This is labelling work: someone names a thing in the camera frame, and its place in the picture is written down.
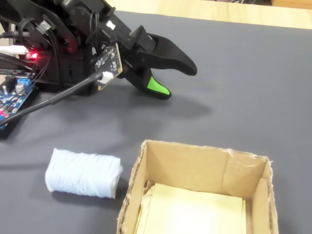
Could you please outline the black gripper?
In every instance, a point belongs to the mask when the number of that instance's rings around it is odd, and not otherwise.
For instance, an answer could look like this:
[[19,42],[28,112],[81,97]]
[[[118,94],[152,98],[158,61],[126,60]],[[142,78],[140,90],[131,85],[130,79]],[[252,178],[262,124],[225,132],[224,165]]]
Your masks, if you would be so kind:
[[131,31],[114,10],[100,11],[100,69],[121,74],[142,93],[169,99],[170,90],[153,76],[153,69],[174,69],[195,76],[197,66],[171,40],[149,34],[141,25]]

